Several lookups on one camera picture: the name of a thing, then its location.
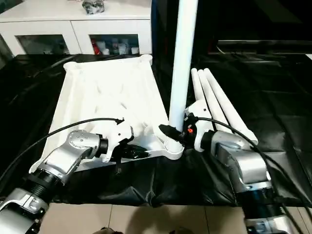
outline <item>white rod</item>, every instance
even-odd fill
[[[196,101],[205,100],[204,91],[201,87],[199,76],[198,76],[196,68],[193,68],[191,70],[191,75],[192,75],[192,81],[193,81],[195,100]]]
[[[232,103],[224,93],[219,83],[216,81],[211,71],[208,68],[206,68],[204,70],[204,73],[230,125],[239,130],[245,136],[247,136],[255,144],[258,144],[257,137],[251,130],[247,128],[246,124],[239,116],[236,109],[233,107]]]
[[[198,0],[180,0],[175,38],[175,60],[171,86],[169,125],[182,131],[187,90],[189,85],[191,58]],[[183,147],[168,139],[167,150],[179,152]]]
[[[208,80],[204,74],[204,71],[199,70],[198,76],[200,79],[201,86],[203,87],[204,94],[205,94],[205,97],[206,97],[206,100],[207,100],[207,103],[208,103],[208,106],[209,106],[209,109],[210,109],[210,112],[211,112],[213,119],[221,121],[222,123],[228,124],[228,122],[227,122],[227,120],[226,120],[226,118],[222,112],[222,109],[218,103],[218,100],[216,99],[216,97],[213,93],[213,90],[212,90],[212,88],[211,88],[211,86],[210,86],[210,84],[209,84],[209,82],[208,82]],[[217,130],[224,131],[227,133],[232,133],[230,129],[223,127],[219,124],[216,124],[215,127],[217,128]]]

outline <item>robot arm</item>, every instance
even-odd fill
[[[245,214],[245,225],[249,234],[293,234],[291,224],[275,202],[271,177],[261,155],[250,148],[240,136],[223,131],[212,131],[205,121],[207,111],[201,101],[186,109],[185,132],[161,125],[167,136],[197,151],[210,151],[228,169],[229,178],[238,202]]]
[[[53,196],[64,186],[83,159],[101,157],[109,161],[114,148],[133,139],[130,125],[122,122],[108,138],[83,130],[72,131],[0,204],[1,234],[37,234]]]

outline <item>tile floor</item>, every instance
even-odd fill
[[[312,224],[304,208],[289,207],[304,234]],[[39,234],[92,234],[111,227],[125,234],[168,234],[185,227],[194,234],[246,234],[241,208],[51,204]]]

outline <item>black cable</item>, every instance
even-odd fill
[[[296,188],[296,191],[297,193],[299,194],[299,198],[301,200],[301,202],[303,203],[308,215],[309,215],[309,218],[312,222],[312,215],[310,213],[310,210],[309,208],[305,205],[305,202],[303,201],[302,199],[302,194],[300,192],[300,190],[297,188],[297,186],[295,185],[295,183],[291,180],[290,176],[287,174],[287,172],[275,161],[273,160],[271,157],[269,157],[268,155],[264,154],[258,147],[257,145],[252,141],[250,140],[248,137],[246,137],[244,134],[242,134],[240,131],[238,131],[237,129],[233,128],[232,126],[228,125],[228,124],[225,124],[223,122],[220,122],[218,120],[215,120],[215,119],[212,119],[212,118],[205,118],[205,117],[196,117],[198,120],[205,120],[205,121],[209,121],[209,122],[213,122],[215,124],[219,124],[219,125],[222,125],[228,129],[230,129],[231,131],[233,131],[234,133],[238,134],[240,137],[244,138],[246,141],[248,141],[249,144],[252,145],[252,147],[254,148],[255,151],[257,151],[261,157],[263,158],[267,168],[268,168],[268,171],[270,173],[270,175],[272,175],[272,167],[271,165],[268,163],[268,160],[271,161],[274,165],[276,165],[279,169],[281,169],[281,172],[282,174],[286,177],[287,180],[289,180]],[[277,187],[276,187],[276,184],[275,184],[275,181],[272,180],[271,178],[271,183],[272,183],[272,187],[273,187],[273,190],[274,192],[276,193],[276,195],[280,196],[279,195],[279,192],[277,190]],[[297,231],[300,233],[300,234],[303,234],[302,230],[300,229],[299,225],[297,224],[297,222],[295,221],[294,217],[290,214],[289,210],[287,209],[287,207],[285,206],[285,204],[283,202],[281,202],[281,205],[283,207],[283,210],[285,212],[285,214],[288,216],[288,218],[291,220],[291,222],[293,223],[293,225],[295,226],[295,228],[297,229]]]
[[[117,119],[117,118],[91,118],[91,119],[86,119],[86,120],[82,120],[76,123],[72,123],[69,124],[67,126],[64,126],[62,128],[59,128],[47,135],[45,135],[44,137],[40,138],[39,140],[37,140],[34,144],[28,146],[23,152],[21,152],[10,164],[9,166],[5,169],[5,171],[3,172],[3,174],[0,176],[0,182],[2,181],[2,179],[5,177],[5,175],[8,173],[8,171],[11,169],[11,167],[17,162],[17,160],[19,160],[26,152],[28,152],[30,149],[32,149],[34,146],[36,146],[37,144],[39,144],[40,142],[42,142],[43,140],[47,139],[48,137],[59,133],[65,129],[83,124],[83,123],[88,123],[88,122],[93,122],[93,121],[100,121],[100,120],[108,120],[108,121],[115,121],[117,124],[123,122],[123,120]]]

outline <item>black tablecloth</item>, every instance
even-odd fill
[[[124,57],[17,56],[0,70],[0,175],[18,153],[48,132],[65,77],[65,62]],[[282,165],[310,202],[312,61],[305,55],[213,55],[197,58],[192,67],[211,70],[258,137],[259,147]],[[166,58],[158,58],[152,69],[168,112],[172,67]],[[190,81],[187,104],[194,100]],[[22,183],[43,147],[44,143],[38,145],[14,164],[0,181],[0,197]],[[293,186],[282,174],[275,170],[272,176],[278,180],[286,204],[300,205]],[[158,157],[75,173],[55,201],[151,206],[237,204],[226,170],[208,153],[194,150],[186,150],[177,161]]]

